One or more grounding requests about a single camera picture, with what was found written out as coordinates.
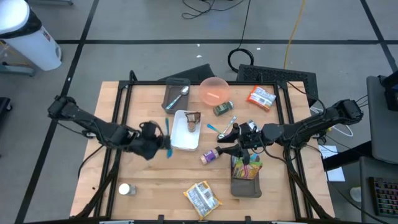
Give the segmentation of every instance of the metal spoon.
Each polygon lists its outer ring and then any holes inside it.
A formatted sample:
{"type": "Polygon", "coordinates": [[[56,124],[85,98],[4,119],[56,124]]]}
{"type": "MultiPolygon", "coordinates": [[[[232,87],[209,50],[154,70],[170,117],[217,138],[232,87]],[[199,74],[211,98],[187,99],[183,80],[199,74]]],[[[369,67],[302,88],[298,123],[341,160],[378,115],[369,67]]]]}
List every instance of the metal spoon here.
{"type": "Polygon", "coordinates": [[[171,102],[171,103],[166,107],[166,109],[171,109],[171,108],[174,106],[174,104],[181,98],[181,96],[187,95],[187,94],[189,93],[189,86],[184,86],[184,87],[182,87],[180,93],[181,93],[181,94],[180,94],[178,97],[176,97],[176,99],[173,100],[173,102],[171,102]]]}
{"type": "Polygon", "coordinates": [[[228,130],[228,128],[234,123],[234,121],[236,120],[236,116],[234,116],[231,121],[229,122],[229,124],[226,126],[225,130],[223,131],[223,133],[219,134],[217,136],[218,139],[222,139],[223,137],[225,137],[225,132],[228,130]]]}

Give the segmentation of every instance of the white paper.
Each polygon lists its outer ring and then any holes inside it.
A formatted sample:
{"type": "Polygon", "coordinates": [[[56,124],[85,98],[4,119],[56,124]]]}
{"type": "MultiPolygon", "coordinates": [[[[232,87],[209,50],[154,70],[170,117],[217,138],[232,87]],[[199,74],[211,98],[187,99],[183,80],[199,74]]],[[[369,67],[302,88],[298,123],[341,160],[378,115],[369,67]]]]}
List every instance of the white paper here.
{"type": "MultiPolygon", "coordinates": [[[[334,156],[337,154],[336,146],[319,146],[319,150],[322,153],[322,158],[326,159],[327,157],[334,156]]],[[[345,182],[343,168],[339,167],[333,170],[328,171],[329,181],[332,182],[345,182]]]]}

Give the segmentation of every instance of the computer keyboard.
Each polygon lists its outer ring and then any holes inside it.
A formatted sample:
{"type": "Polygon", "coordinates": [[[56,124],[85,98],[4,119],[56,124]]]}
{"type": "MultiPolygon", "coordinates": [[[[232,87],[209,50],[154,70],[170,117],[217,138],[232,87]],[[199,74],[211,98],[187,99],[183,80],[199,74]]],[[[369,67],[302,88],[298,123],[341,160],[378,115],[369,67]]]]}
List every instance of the computer keyboard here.
{"type": "Polygon", "coordinates": [[[398,218],[398,180],[369,178],[376,215],[398,218]]]}

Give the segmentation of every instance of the white tray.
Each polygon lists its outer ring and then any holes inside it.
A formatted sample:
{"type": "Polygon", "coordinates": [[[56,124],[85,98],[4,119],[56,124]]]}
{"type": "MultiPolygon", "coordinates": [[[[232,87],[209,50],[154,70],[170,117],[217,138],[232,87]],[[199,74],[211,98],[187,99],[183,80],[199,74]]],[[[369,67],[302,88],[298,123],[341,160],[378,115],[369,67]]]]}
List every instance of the white tray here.
{"type": "Polygon", "coordinates": [[[188,131],[187,117],[185,110],[178,110],[174,114],[174,122],[171,135],[171,144],[173,149],[181,149],[186,151],[195,151],[199,144],[200,126],[203,118],[196,124],[194,132],[188,131]]]}

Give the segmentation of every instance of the green can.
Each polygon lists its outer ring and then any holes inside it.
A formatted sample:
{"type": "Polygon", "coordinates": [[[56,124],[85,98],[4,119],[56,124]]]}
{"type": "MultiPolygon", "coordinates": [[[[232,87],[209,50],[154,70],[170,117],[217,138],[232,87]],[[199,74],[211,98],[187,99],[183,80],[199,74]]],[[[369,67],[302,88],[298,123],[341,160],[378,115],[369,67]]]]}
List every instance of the green can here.
{"type": "Polygon", "coordinates": [[[232,101],[228,101],[228,102],[225,102],[225,103],[213,108],[213,112],[216,116],[219,116],[219,115],[225,114],[227,111],[229,111],[233,108],[234,108],[234,104],[232,103],[232,101]]]}

